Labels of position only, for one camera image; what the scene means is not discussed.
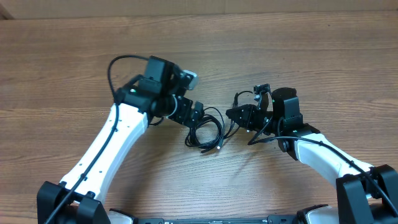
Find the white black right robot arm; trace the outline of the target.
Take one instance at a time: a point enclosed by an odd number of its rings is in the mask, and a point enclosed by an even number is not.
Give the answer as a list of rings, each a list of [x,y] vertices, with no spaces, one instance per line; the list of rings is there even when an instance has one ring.
[[[239,127],[254,131],[250,145],[277,141],[282,152],[318,172],[336,190],[338,205],[299,210],[289,223],[397,223],[397,171],[373,166],[334,146],[304,123],[294,88],[258,85],[256,105],[233,105],[226,111]]]

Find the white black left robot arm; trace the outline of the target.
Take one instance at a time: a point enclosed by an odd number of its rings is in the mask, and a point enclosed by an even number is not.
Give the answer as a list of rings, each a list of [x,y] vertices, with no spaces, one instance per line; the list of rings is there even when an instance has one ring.
[[[39,223],[137,223],[120,210],[106,211],[109,187],[133,144],[153,118],[189,128],[203,116],[203,105],[184,97],[196,73],[151,56],[146,69],[121,88],[110,88],[114,103],[101,131],[74,168],[59,183],[44,182],[37,193]]]

